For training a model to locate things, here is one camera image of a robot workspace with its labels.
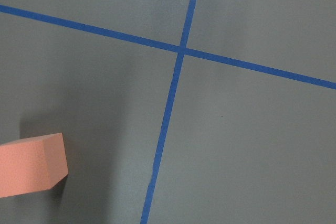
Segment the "orange foam block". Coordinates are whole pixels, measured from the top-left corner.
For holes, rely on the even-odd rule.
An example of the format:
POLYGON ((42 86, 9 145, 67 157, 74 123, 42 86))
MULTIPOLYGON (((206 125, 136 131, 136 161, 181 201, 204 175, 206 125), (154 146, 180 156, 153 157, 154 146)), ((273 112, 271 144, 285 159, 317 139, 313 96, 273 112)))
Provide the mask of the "orange foam block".
POLYGON ((52 189, 68 172, 62 133, 1 145, 1 197, 52 189))

